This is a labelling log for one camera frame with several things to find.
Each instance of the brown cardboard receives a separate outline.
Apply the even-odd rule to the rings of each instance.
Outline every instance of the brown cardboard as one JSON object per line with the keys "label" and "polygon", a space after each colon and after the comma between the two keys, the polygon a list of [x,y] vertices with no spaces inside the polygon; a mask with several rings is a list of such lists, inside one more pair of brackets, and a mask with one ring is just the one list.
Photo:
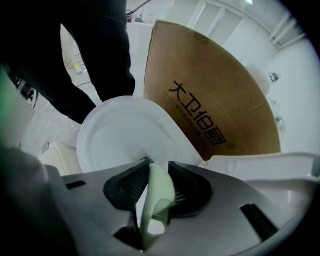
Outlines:
{"label": "brown cardboard", "polygon": [[204,160],[280,152],[274,116],[255,80],[229,52],[192,29],[156,22],[144,97],[169,113]]}

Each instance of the toilet lid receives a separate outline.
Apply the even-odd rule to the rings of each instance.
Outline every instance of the toilet lid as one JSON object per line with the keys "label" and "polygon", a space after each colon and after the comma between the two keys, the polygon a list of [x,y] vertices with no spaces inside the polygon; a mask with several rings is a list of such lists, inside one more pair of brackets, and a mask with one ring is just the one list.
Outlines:
{"label": "toilet lid", "polygon": [[134,96],[104,101],[85,118],[76,142],[84,173],[149,157],[198,165],[202,158],[172,118],[156,103]]}

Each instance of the black pants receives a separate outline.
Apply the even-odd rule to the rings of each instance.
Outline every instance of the black pants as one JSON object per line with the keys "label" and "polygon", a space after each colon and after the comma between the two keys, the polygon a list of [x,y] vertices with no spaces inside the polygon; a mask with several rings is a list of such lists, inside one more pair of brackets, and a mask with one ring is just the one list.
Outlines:
{"label": "black pants", "polygon": [[4,61],[59,112],[81,124],[95,107],[66,71],[61,24],[76,41],[102,101],[133,94],[126,0],[6,2],[10,3],[2,9]]}

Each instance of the tiled floor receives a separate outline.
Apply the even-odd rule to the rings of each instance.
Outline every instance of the tiled floor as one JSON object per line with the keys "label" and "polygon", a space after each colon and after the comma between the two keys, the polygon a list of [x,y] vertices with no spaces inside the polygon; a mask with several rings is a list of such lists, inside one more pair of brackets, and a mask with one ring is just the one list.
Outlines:
{"label": "tiled floor", "polygon": [[[146,62],[138,57],[131,56],[131,73],[136,80],[134,96],[143,96],[144,74]],[[72,82],[79,86],[91,100],[96,104],[101,104],[101,100],[90,82],[90,77],[86,67],[80,61],[82,73],[77,74],[74,69],[67,69]],[[25,129],[21,140],[21,149],[27,153],[37,156],[41,146],[47,142],[64,142],[75,147],[80,125],[71,121],[68,117],[59,113],[43,96],[39,95],[34,107],[35,114]]]}

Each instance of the cable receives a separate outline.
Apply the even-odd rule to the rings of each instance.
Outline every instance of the cable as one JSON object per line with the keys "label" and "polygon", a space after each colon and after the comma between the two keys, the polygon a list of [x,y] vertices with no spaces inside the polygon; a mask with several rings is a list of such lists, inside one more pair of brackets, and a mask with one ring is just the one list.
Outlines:
{"label": "cable", "polygon": [[89,83],[91,83],[91,81],[89,81],[89,82],[83,82],[83,83],[81,83],[81,84],[79,84],[79,85],[76,85],[75,87],[79,87],[79,86],[82,86],[82,85],[85,85],[85,84],[89,84]]}
{"label": "cable", "polygon": [[144,3],[140,4],[137,8],[135,8],[134,10],[127,10],[129,12],[126,13],[127,16],[130,16],[131,14],[135,13],[136,11],[138,11],[142,6],[144,6],[145,4],[149,3],[151,0],[147,0]]}

